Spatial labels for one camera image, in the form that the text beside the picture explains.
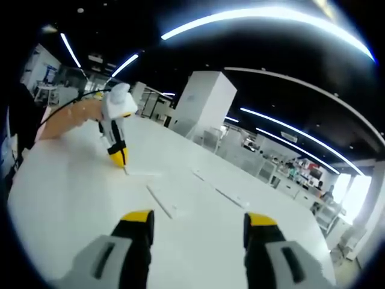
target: white table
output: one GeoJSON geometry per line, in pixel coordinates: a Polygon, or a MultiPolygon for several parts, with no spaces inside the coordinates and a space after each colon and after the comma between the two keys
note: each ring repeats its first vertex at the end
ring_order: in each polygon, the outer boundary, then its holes
{"type": "Polygon", "coordinates": [[[110,234],[122,215],[153,208],[148,288],[247,288],[246,211],[274,218],[285,237],[319,260],[324,276],[335,284],[327,245],[309,210],[151,120],[130,117],[125,131],[129,176],[109,160],[94,122],[60,139],[40,141],[18,171],[8,207],[45,279],[64,276],[73,257],[98,235],[110,234]]]}

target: led strip light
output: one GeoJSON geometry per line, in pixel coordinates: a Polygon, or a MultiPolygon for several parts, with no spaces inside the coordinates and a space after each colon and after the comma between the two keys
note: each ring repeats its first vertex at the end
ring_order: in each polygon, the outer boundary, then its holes
{"type": "Polygon", "coordinates": [[[238,120],[233,119],[232,117],[225,116],[224,118],[225,118],[225,119],[228,119],[228,120],[231,120],[231,121],[233,121],[233,122],[239,122],[238,120]]]}
{"type": "Polygon", "coordinates": [[[243,107],[241,107],[241,110],[242,110],[242,111],[245,111],[245,112],[247,112],[247,113],[254,114],[254,115],[259,116],[259,117],[263,117],[264,119],[268,119],[268,120],[270,120],[270,121],[272,121],[272,122],[278,123],[279,125],[283,125],[284,127],[289,128],[289,129],[291,129],[291,130],[293,130],[293,131],[295,131],[295,132],[297,132],[297,133],[299,133],[299,134],[301,134],[301,135],[303,135],[303,136],[305,136],[305,137],[311,139],[312,141],[314,141],[314,142],[316,142],[317,144],[323,146],[323,147],[326,148],[328,151],[330,151],[331,153],[335,154],[335,155],[336,155],[337,157],[339,157],[341,160],[343,160],[344,162],[346,162],[346,163],[347,163],[349,166],[351,166],[357,173],[359,173],[360,175],[364,176],[364,173],[361,172],[361,170],[360,170],[358,167],[356,167],[350,160],[348,160],[347,158],[345,158],[343,155],[341,155],[341,154],[340,154],[338,151],[336,151],[335,149],[332,149],[332,148],[331,148],[330,146],[328,146],[327,144],[323,143],[322,141],[318,140],[318,139],[315,138],[315,137],[312,137],[310,134],[307,134],[307,133],[305,133],[305,132],[303,132],[303,131],[300,131],[299,129],[296,129],[296,128],[294,128],[293,126],[288,125],[287,123],[281,122],[281,121],[279,121],[279,120],[277,120],[277,119],[273,119],[272,117],[266,116],[266,115],[264,115],[264,114],[262,114],[262,113],[257,113],[257,112],[255,112],[255,111],[248,110],[248,109],[243,108],[243,107]]]}
{"type": "Polygon", "coordinates": [[[193,29],[198,26],[202,26],[208,23],[228,20],[228,19],[237,19],[244,17],[259,17],[259,18],[272,18],[280,20],[293,20],[301,23],[306,23],[311,26],[317,27],[329,34],[336,36],[337,38],[347,42],[351,46],[357,48],[364,54],[366,54],[370,59],[375,62],[374,56],[371,54],[369,49],[353,35],[338,27],[337,25],[326,21],[321,18],[310,16],[292,9],[285,7],[260,7],[260,8],[248,8],[248,9],[239,9],[239,10],[230,10],[222,13],[213,14],[206,16],[195,21],[184,24],[178,28],[171,30],[168,33],[162,35],[163,40],[170,39],[171,37],[178,35],[187,30],[193,29]]]}
{"type": "Polygon", "coordinates": [[[286,143],[287,145],[292,146],[292,147],[295,148],[295,149],[298,149],[299,151],[303,152],[304,154],[307,154],[308,156],[312,157],[314,160],[320,162],[320,163],[323,164],[325,167],[327,167],[327,168],[329,168],[330,170],[334,171],[334,173],[336,173],[337,175],[340,174],[339,171],[336,170],[334,167],[332,167],[331,165],[325,163],[323,160],[320,160],[320,159],[317,158],[315,155],[312,155],[310,152],[305,151],[304,149],[300,148],[299,146],[296,146],[296,145],[290,143],[289,141],[284,140],[283,138],[277,137],[276,135],[271,134],[270,132],[264,131],[264,130],[262,130],[262,129],[260,129],[260,128],[256,128],[256,130],[257,130],[257,131],[260,131],[260,132],[262,132],[262,133],[264,133],[264,134],[270,135],[271,137],[274,137],[274,138],[276,138],[276,139],[278,139],[278,140],[280,140],[280,141],[286,143]]]}
{"type": "Polygon", "coordinates": [[[128,58],[126,60],[126,62],[124,62],[121,66],[119,66],[119,68],[117,70],[115,70],[115,72],[111,75],[111,77],[115,77],[119,72],[121,72],[128,64],[132,63],[133,61],[135,61],[137,58],[139,57],[138,54],[134,54],[133,56],[131,56],[130,58],[128,58]]]}
{"type": "Polygon", "coordinates": [[[61,38],[62,38],[64,44],[66,45],[68,51],[70,52],[70,54],[71,54],[71,56],[72,56],[74,62],[76,63],[76,65],[77,65],[79,68],[81,68],[78,59],[76,58],[76,56],[74,55],[74,53],[73,53],[73,51],[72,51],[72,48],[71,48],[71,46],[70,46],[70,43],[68,43],[68,40],[67,40],[66,35],[65,35],[64,33],[60,33],[60,36],[61,36],[61,38]]]}

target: person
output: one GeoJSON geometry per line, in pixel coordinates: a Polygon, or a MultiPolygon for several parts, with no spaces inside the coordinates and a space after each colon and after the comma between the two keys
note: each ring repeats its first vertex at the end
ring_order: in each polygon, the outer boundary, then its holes
{"type": "Polygon", "coordinates": [[[321,196],[321,199],[322,200],[327,200],[327,199],[334,199],[333,198],[333,190],[334,190],[334,185],[331,185],[329,190],[326,191],[322,196],[321,196]]]}
{"type": "Polygon", "coordinates": [[[68,105],[55,113],[40,126],[55,108],[36,106],[32,95],[21,83],[13,85],[5,111],[6,125],[1,138],[2,177],[7,190],[12,185],[17,167],[23,162],[25,152],[39,140],[56,138],[86,120],[102,120],[102,103],[97,99],[86,99],[68,105]]]}
{"type": "Polygon", "coordinates": [[[295,169],[295,166],[292,163],[288,164],[289,167],[289,176],[288,178],[291,180],[294,180],[295,175],[297,174],[297,170],[295,169]]]}
{"type": "Polygon", "coordinates": [[[324,182],[319,181],[318,185],[315,187],[317,190],[322,191],[322,186],[324,185],[324,182]]]}

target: human arm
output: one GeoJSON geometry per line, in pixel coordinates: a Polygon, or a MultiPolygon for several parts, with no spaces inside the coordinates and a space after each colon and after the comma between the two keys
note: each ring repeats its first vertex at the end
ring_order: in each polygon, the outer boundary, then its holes
{"type": "Polygon", "coordinates": [[[102,102],[97,99],[86,99],[76,102],[58,111],[46,122],[40,140],[59,137],[86,120],[102,120],[102,102]]]}

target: ceiling light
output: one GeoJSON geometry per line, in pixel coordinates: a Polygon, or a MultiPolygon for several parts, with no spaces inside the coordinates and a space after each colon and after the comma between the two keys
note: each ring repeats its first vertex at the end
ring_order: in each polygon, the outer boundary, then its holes
{"type": "Polygon", "coordinates": [[[270,135],[271,137],[274,137],[274,138],[276,138],[276,139],[278,139],[278,140],[280,140],[280,141],[286,143],[287,145],[292,146],[292,147],[295,148],[295,149],[298,149],[299,151],[303,152],[304,154],[307,154],[308,156],[312,157],[314,160],[318,161],[319,163],[323,164],[325,167],[329,168],[329,169],[332,170],[334,173],[336,173],[336,174],[339,175],[339,171],[337,171],[334,167],[332,167],[331,165],[325,163],[323,160],[320,160],[320,159],[317,158],[315,155],[312,155],[310,152],[305,151],[304,149],[300,148],[299,146],[296,146],[296,145],[294,145],[294,144],[288,142],[287,140],[284,140],[283,138],[280,138],[280,137],[278,137],[278,136],[276,136],[276,135],[274,135],[274,134],[271,134],[271,133],[269,133],[269,132],[267,132],[267,131],[264,131],[264,130],[262,130],[262,129],[260,129],[260,128],[256,128],[256,130],[257,130],[257,131],[260,131],[260,132],[263,132],[264,134],[270,135]]]}
{"type": "Polygon", "coordinates": [[[115,72],[111,75],[111,77],[115,77],[119,72],[121,72],[128,64],[132,63],[135,59],[139,57],[138,54],[134,54],[130,58],[126,60],[115,72]]]}
{"type": "Polygon", "coordinates": [[[231,117],[228,117],[228,116],[225,116],[224,118],[225,118],[225,119],[228,119],[228,120],[231,120],[231,121],[233,121],[233,122],[239,122],[238,120],[236,120],[236,119],[233,119],[233,118],[231,118],[231,117]]]}
{"type": "Polygon", "coordinates": [[[99,57],[99,56],[95,56],[95,55],[89,55],[88,56],[88,59],[91,60],[91,61],[95,61],[95,62],[98,62],[98,63],[103,63],[103,58],[102,57],[99,57]]]}
{"type": "Polygon", "coordinates": [[[76,63],[76,65],[77,65],[79,68],[81,68],[79,61],[76,59],[76,56],[74,55],[74,53],[73,53],[73,51],[72,51],[72,49],[71,49],[71,46],[70,46],[70,44],[69,44],[68,41],[67,41],[67,37],[64,35],[64,33],[60,33],[60,36],[61,36],[61,38],[62,38],[64,44],[66,45],[68,51],[70,52],[70,54],[71,54],[71,56],[72,56],[74,62],[76,63]]]}
{"type": "Polygon", "coordinates": [[[86,74],[84,73],[84,71],[81,68],[80,68],[80,71],[83,73],[83,75],[87,79],[87,81],[89,81],[88,77],[86,76],[86,74]]]}
{"type": "Polygon", "coordinates": [[[359,174],[362,175],[362,176],[364,175],[364,173],[361,172],[361,170],[360,170],[358,167],[356,167],[350,160],[348,160],[347,158],[345,158],[345,157],[344,157],[343,155],[341,155],[338,151],[332,149],[332,148],[331,148],[330,146],[328,146],[327,144],[323,143],[322,141],[318,140],[318,139],[315,138],[315,137],[312,137],[310,134],[307,134],[306,132],[300,131],[299,129],[296,129],[296,128],[294,128],[294,127],[291,126],[291,125],[288,125],[288,124],[286,124],[286,123],[284,123],[284,122],[281,122],[281,121],[279,121],[279,120],[277,120],[277,119],[273,119],[272,117],[266,116],[266,115],[264,115],[264,114],[257,113],[257,112],[252,111],[252,110],[247,110],[246,108],[243,108],[243,107],[241,107],[241,110],[242,110],[242,111],[245,111],[245,112],[247,112],[247,113],[255,114],[256,116],[263,117],[264,119],[268,119],[268,120],[270,120],[270,121],[272,121],[272,122],[278,123],[278,124],[283,125],[283,126],[289,128],[289,129],[292,129],[293,131],[295,131],[295,132],[297,132],[297,133],[299,133],[299,134],[301,134],[301,135],[304,135],[305,137],[311,139],[312,141],[316,142],[317,144],[319,144],[319,145],[323,146],[324,148],[326,148],[328,151],[330,151],[330,152],[332,152],[333,154],[335,154],[337,157],[339,157],[341,160],[343,160],[343,161],[346,162],[349,166],[351,166],[357,173],[359,173],[359,174]]]}
{"type": "Polygon", "coordinates": [[[47,24],[42,28],[43,33],[56,33],[58,30],[53,27],[51,24],[47,24]]]}
{"type": "Polygon", "coordinates": [[[174,30],[171,30],[168,33],[162,35],[163,40],[167,40],[179,33],[185,32],[187,30],[193,29],[195,27],[221,21],[227,19],[236,19],[243,17],[259,17],[259,18],[273,18],[273,19],[281,19],[281,20],[293,20],[297,22],[302,22],[309,24],[311,26],[318,27],[342,40],[349,43],[350,45],[356,47],[358,50],[362,51],[368,57],[370,57],[373,61],[374,57],[369,51],[369,49],[354,36],[343,30],[342,28],[336,26],[335,24],[326,21],[321,18],[317,18],[314,16],[310,16],[292,9],[284,8],[284,7],[261,7],[261,8],[248,8],[248,9],[239,9],[239,10],[231,10],[222,13],[213,14],[210,16],[206,16],[195,21],[184,24],[174,30]]]}
{"type": "Polygon", "coordinates": [[[291,76],[283,75],[280,73],[275,73],[275,72],[262,71],[259,69],[242,68],[242,67],[225,67],[224,70],[259,73],[259,74],[263,74],[263,75],[269,75],[272,77],[278,77],[281,79],[285,79],[287,81],[292,81],[292,82],[297,83],[299,85],[306,86],[306,87],[308,87],[308,88],[310,88],[310,89],[312,89],[318,93],[321,93],[324,96],[326,96],[326,97],[334,100],[338,104],[342,105],[347,110],[352,112],[356,117],[358,117],[375,134],[375,136],[379,139],[379,141],[385,147],[385,139],[381,136],[380,132],[373,126],[373,124],[370,121],[368,121],[362,114],[360,114],[357,110],[355,110],[352,106],[347,104],[345,101],[341,100],[340,98],[335,97],[333,94],[331,94],[330,92],[327,92],[326,90],[323,90],[323,89],[321,89],[321,88],[319,88],[313,84],[310,84],[308,82],[305,82],[303,80],[300,80],[300,79],[297,79],[297,78],[294,78],[291,76]]]}

